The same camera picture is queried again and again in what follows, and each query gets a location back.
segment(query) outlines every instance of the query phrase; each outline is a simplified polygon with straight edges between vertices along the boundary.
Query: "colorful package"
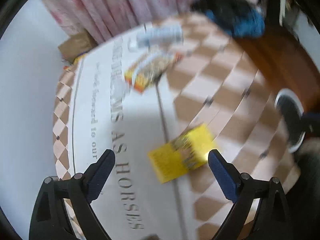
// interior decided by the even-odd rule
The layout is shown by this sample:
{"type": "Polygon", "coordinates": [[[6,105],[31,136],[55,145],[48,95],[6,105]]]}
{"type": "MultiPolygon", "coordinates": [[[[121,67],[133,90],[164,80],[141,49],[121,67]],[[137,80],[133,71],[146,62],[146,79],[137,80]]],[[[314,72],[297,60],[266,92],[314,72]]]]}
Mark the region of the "colorful package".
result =
{"type": "Polygon", "coordinates": [[[162,50],[142,55],[124,73],[124,80],[133,88],[142,93],[148,86],[155,83],[161,74],[182,59],[180,53],[170,53],[162,50]]]}
{"type": "Polygon", "coordinates": [[[180,177],[208,162],[208,155],[216,149],[205,125],[200,125],[148,153],[161,183],[180,177]]]}

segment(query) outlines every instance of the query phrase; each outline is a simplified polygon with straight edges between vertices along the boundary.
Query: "blue gripper pad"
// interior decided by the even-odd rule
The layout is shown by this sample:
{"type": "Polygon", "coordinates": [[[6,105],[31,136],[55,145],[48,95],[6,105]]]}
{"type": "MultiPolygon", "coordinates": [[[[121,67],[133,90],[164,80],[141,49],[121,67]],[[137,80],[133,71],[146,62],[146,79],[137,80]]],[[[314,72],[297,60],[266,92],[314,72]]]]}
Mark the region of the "blue gripper pad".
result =
{"type": "Polygon", "coordinates": [[[90,204],[92,200],[96,200],[107,181],[116,162],[115,153],[111,150],[106,150],[100,159],[93,165],[98,165],[97,170],[90,179],[87,192],[87,201],[90,204]]]}
{"type": "Polygon", "coordinates": [[[233,181],[226,167],[220,162],[213,151],[209,153],[208,163],[226,199],[236,203],[238,200],[236,183],[233,181]]]}

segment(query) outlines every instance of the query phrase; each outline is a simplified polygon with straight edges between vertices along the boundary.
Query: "brown paper bag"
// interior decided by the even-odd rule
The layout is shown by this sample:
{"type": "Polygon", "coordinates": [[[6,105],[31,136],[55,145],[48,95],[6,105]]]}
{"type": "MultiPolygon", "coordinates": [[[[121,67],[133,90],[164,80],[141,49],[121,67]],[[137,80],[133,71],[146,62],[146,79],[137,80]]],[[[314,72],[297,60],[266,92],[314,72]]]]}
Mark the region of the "brown paper bag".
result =
{"type": "Polygon", "coordinates": [[[58,46],[58,49],[62,57],[72,64],[76,57],[90,51],[96,46],[96,41],[84,30],[76,35],[72,35],[67,41],[58,46]]]}

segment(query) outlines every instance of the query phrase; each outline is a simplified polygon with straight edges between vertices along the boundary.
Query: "checkered tablecloth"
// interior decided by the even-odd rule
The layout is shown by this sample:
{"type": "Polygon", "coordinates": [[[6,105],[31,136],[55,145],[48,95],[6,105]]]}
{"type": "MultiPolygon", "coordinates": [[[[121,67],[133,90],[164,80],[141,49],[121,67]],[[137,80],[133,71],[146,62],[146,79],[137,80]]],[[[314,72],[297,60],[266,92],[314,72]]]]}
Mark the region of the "checkered tablecloth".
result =
{"type": "MultiPolygon", "coordinates": [[[[205,123],[227,162],[255,179],[277,176],[288,191],[299,171],[287,152],[284,121],[257,67],[232,38],[204,16],[188,14],[154,23],[168,24],[180,24],[184,33],[183,44],[174,44],[170,50],[187,55],[163,77],[174,98],[180,132],[205,123]]],[[[73,66],[61,75],[53,114],[53,151],[61,179],[70,178],[68,113],[76,70],[73,66]]],[[[211,239],[232,203],[225,199],[208,165],[188,176],[198,239],[211,239]]],[[[247,222],[253,219],[257,205],[255,201],[247,222]]]]}

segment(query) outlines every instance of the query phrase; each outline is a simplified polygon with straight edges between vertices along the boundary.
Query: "person's foot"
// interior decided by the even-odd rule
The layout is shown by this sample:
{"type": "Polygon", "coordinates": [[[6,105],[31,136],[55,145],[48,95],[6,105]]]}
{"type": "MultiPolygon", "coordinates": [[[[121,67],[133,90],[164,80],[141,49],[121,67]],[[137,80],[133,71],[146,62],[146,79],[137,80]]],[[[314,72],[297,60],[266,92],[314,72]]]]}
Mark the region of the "person's foot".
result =
{"type": "Polygon", "coordinates": [[[275,107],[280,110],[284,117],[289,133],[288,151],[293,153],[300,147],[305,135],[300,122],[304,112],[302,104],[290,89],[282,89],[276,97],[275,107]]]}

